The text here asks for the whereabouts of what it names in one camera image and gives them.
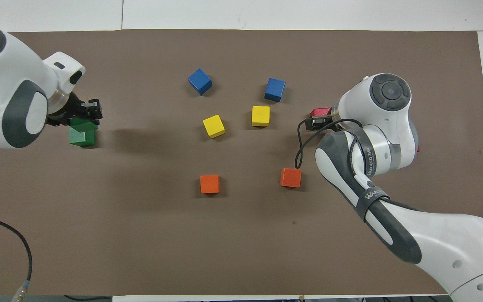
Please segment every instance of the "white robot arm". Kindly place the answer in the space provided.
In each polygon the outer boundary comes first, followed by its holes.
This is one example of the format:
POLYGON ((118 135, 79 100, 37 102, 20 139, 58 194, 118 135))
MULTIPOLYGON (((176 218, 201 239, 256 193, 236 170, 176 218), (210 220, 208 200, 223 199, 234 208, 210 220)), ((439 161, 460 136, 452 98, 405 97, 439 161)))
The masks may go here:
POLYGON ((408 166, 416 130, 408 119, 408 84, 393 74, 364 78, 330 110, 341 122, 320 141, 322 176, 397 257, 436 279, 455 302, 483 301, 483 218, 436 214, 392 201, 369 177, 408 166))
POLYGON ((84 103, 72 92, 84 73, 68 55, 57 52, 42 61, 20 40, 0 31, 0 148, 28 146, 45 124, 68 125, 72 117, 98 124, 99 101, 84 103))

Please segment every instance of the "black cable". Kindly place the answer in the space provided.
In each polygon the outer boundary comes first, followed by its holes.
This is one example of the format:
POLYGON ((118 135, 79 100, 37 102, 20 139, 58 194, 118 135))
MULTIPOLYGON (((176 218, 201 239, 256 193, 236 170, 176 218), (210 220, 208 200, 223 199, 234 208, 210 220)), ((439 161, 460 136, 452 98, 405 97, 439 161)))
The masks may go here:
POLYGON ((387 198, 387 197, 381 197, 380 199, 382 201, 385 201, 385 202, 390 203, 392 205, 400 206, 400 207, 406 208, 408 210, 413 210, 413 211, 417 211, 417 212, 424 212, 423 210, 420 210, 420 209, 415 208, 415 207, 410 206, 410 205, 406 205, 406 204, 403 204, 403 203, 399 203, 398 201, 394 201, 394 200, 392 200, 390 198, 387 198))
POLYGON ((358 120, 355 120, 355 119, 339 119, 335 122, 330 122, 329 124, 323 126, 322 128, 320 128, 320 130, 316 131, 314 134, 312 134, 312 136, 307 139, 305 141, 305 143, 301 144, 301 134, 299 134, 299 128, 301 127, 301 125, 303 123, 305 123, 305 120, 302 121, 301 123, 299 123, 299 125, 297 126, 297 138, 299 139, 299 150, 297 151, 297 154, 296 154, 296 160, 295 162, 293 163, 294 166, 296 167, 296 169, 299 169, 301 167, 301 164, 303 163, 303 148, 305 148, 305 146, 312 140, 314 139, 318 134, 320 134, 322 131, 324 130, 327 130, 331 127, 333 127, 334 125, 340 123, 340 122, 354 122, 355 124, 357 124, 360 128, 363 127, 363 125, 358 121, 358 120))
POLYGON ((97 296, 97 297, 90 297, 90 298, 74 298, 71 296, 65 296, 66 298, 74 301, 94 301, 94 300, 111 300, 113 297, 108 297, 108 296, 97 296))
POLYGON ((12 233, 15 233, 25 246, 25 250, 27 251, 27 257, 29 258, 29 270, 27 270, 27 281, 31 281, 31 273, 33 271, 33 256, 31 256, 31 249, 29 249, 29 244, 27 244, 27 240, 25 237, 15 228, 11 227, 10 225, 6 224, 5 222, 0 221, 0 226, 3 226, 9 229, 12 233))
MULTIPOLYGON (((299 141, 299 147, 301 148, 301 146, 303 145, 303 142, 301 141, 301 132, 300 132, 300 128, 303 124, 305 124, 306 122, 312 120, 312 118, 307 118, 303 121, 301 121, 301 123, 299 123, 297 125, 297 140, 299 141)), ((303 151, 301 151, 301 155, 299 156, 299 166, 301 167, 301 163, 303 162, 303 151)))
POLYGON ((357 139, 357 136, 353 137, 353 141, 351 142, 351 146, 349 146, 349 151, 348 151, 348 162, 350 164, 351 170, 354 171, 353 169, 353 164, 351 162, 351 158, 353 157, 353 148, 355 147, 355 144, 357 144, 359 140, 357 139))

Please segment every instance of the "black strap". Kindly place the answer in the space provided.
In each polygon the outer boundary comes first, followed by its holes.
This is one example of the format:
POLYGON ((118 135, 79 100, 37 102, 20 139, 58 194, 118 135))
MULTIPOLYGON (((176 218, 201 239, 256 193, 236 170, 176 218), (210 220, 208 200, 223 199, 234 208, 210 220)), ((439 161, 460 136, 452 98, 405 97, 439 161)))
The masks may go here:
POLYGON ((357 206, 355 207, 355 211, 357 215, 364 221, 364 217, 366 216, 366 212, 368 212, 368 208, 378 199, 381 197, 389 197, 385 191, 383 191, 380 187, 369 187, 366 189, 357 199, 357 206))
POLYGON ((364 174, 368 178, 371 178, 372 176, 374 176, 374 174, 376 174, 376 153, 374 151, 374 146, 372 145, 372 142, 362 128, 351 128, 345 131, 351 133, 351 135, 357 138, 359 146, 363 151, 364 174))

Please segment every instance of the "brown mat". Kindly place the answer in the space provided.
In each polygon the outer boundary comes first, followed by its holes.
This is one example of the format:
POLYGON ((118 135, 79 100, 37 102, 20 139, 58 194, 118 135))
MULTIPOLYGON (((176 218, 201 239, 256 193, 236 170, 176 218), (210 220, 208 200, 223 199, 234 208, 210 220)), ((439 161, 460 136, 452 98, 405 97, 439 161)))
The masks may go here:
MULTIPOLYGON (((312 142, 300 189, 295 128, 364 76, 400 75, 420 136, 413 164, 374 178, 426 211, 483 217, 483 80, 475 32, 117 31, 20 33, 40 57, 70 54, 99 98, 97 148, 46 127, 28 148, 0 150, 0 219, 33 251, 30 294, 439 294, 401 262, 320 176, 312 142), (187 77, 202 68, 213 88, 187 77), (268 77, 286 81, 280 103, 268 77), (271 124, 251 127, 253 105, 271 124), (219 114, 226 134, 208 139, 219 114), (222 192, 199 193, 201 174, 222 192)), ((303 132, 306 139, 310 133, 303 132)), ((23 281, 27 257, 0 227, 0 294, 23 281)))

